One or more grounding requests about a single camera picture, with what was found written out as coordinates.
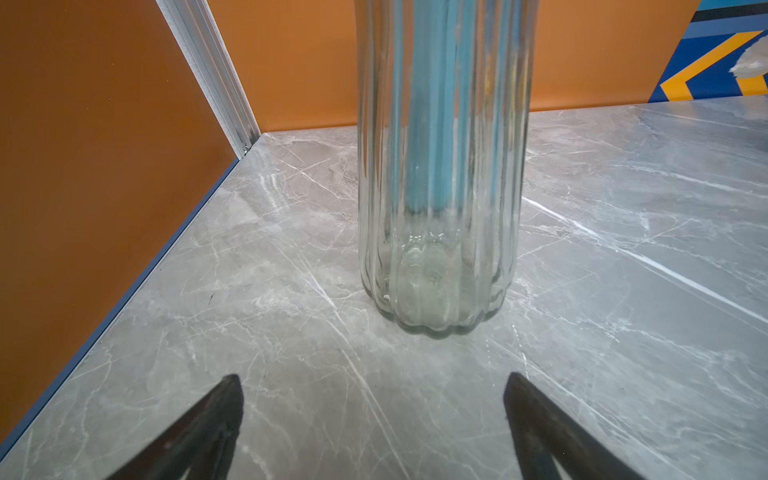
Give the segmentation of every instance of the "marble countertop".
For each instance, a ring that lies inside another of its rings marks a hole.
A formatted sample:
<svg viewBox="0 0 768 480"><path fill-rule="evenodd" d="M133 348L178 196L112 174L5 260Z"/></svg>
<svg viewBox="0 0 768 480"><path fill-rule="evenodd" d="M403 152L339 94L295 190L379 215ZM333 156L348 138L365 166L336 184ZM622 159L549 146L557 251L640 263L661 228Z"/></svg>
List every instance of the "marble countertop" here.
<svg viewBox="0 0 768 480"><path fill-rule="evenodd" d="M0 465L102 478L221 376L230 478L519 478L523 372L652 478L768 477L768 98L531 115L515 282L434 340L357 266L352 127L265 134Z"/></svg>

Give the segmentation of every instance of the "blue and yellow pattern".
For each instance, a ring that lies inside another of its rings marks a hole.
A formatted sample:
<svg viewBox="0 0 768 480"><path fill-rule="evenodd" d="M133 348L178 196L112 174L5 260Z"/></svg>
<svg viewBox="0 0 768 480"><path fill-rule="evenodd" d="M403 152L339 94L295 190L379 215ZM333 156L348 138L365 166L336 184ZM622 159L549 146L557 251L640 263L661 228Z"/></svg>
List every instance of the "blue and yellow pattern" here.
<svg viewBox="0 0 768 480"><path fill-rule="evenodd" d="M768 35L768 3L725 3L697 12L650 101L768 94L766 76L737 80L729 72L744 50Z"/></svg>

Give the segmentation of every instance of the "orange panel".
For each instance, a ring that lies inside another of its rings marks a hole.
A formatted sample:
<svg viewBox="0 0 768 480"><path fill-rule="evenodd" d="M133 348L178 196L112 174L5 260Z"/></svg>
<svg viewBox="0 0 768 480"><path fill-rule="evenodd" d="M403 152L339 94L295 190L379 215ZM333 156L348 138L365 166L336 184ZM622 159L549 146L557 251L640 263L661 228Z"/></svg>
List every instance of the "orange panel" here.
<svg viewBox="0 0 768 480"><path fill-rule="evenodd" d="M0 2L0 439L234 160L160 9Z"/></svg>
<svg viewBox="0 0 768 480"><path fill-rule="evenodd" d="M541 0L531 108L648 101L699 0Z"/></svg>
<svg viewBox="0 0 768 480"><path fill-rule="evenodd" d="M265 131L356 123L353 0L209 0ZM534 109L648 100L699 0L541 0Z"/></svg>

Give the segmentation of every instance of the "glass vase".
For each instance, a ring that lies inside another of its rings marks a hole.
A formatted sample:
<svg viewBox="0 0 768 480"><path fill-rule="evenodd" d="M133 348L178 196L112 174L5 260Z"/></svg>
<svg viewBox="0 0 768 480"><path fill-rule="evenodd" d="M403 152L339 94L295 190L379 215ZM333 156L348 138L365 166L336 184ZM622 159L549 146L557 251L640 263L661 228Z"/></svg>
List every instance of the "glass vase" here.
<svg viewBox="0 0 768 480"><path fill-rule="evenodd" d="M512 281L535 0L356 0L359 261L379 310L442 337Z"/></svg>

